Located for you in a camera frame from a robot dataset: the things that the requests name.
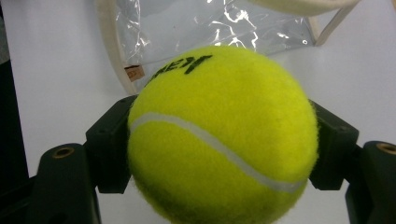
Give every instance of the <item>curved white line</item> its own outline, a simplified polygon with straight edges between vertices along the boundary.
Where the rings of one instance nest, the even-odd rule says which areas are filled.
[[[144,125],[145,123],[148,123],[151,121],[168,122],[168,123],[175,124],[178,127],[189,131],[190,133],[194,134],[197,138],[201,139],[202,141],[207,143],[209,146],[214,148],[216,151],[225,155],[229,161],[236,164],[245,174],[250,175],[255,180],[257,180],[259,183],[261,183],[262,185],[264,185],[268,188],[271,188],[271,189],[274,189],[277,191],[286,191],[289,193],[293,193],[295,190],[297,190],[304,183],[304,181],[298,181],[296,183],[276,181],[276,180],[273,180],[265,175],[262,175],[261,173],[256,171],[253,167],[251,167],[248,163],[246,163],[244,160],[242,160],[232,150],[230,150],[224,144],[222,144],[219,141],[219,139],[217,139],[215,136],[213,136],[209,132],[205,131],[204,129],[196,126],[195,124],[188,122],[184,119],[181,119],[179,117],[148,112],[148,113],[142,115],[141,117],[139,117],[138,119],[136,119],[132,123],[130,132],[133,133],[137,127],[139,127],[140,125]]]

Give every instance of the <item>yellow tennis ball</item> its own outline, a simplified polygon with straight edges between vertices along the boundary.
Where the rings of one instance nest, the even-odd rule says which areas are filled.
[[[295,204],[317,159],[302,88],[248,49],[175,58],[137,97],[128,124],[135,183],[173,223],[271,223]]]

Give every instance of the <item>white surface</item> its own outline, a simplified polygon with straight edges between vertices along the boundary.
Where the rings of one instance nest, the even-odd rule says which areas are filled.
[[[93,0],[3,0],[30,175],[40,156],[85,132],[126,96],[110,66]],[[320,48],[274,55],[311,99],[361,131],[359,145],[396,139],[396,13],[363,0]],[[348,223],[343,190],[308,187],[279,223]],[[136,192],[100,195],[104,223],[167,223]]]

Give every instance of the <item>plastic bag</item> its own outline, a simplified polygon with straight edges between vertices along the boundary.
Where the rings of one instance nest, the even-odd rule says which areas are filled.
[[[131,94],[141,91],[166,61],[190,49],[234,45],[268,55],[313,46],[305,17],[248,0],[116,0],[114,10],[120,63],[112,62],[125,69],[116,71]]]

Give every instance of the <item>small brown sticker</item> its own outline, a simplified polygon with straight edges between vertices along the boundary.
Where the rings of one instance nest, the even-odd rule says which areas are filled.
[[[145,75],[142,65],[132,65],[125,67],[124,69],[131,82],[136,81]]]

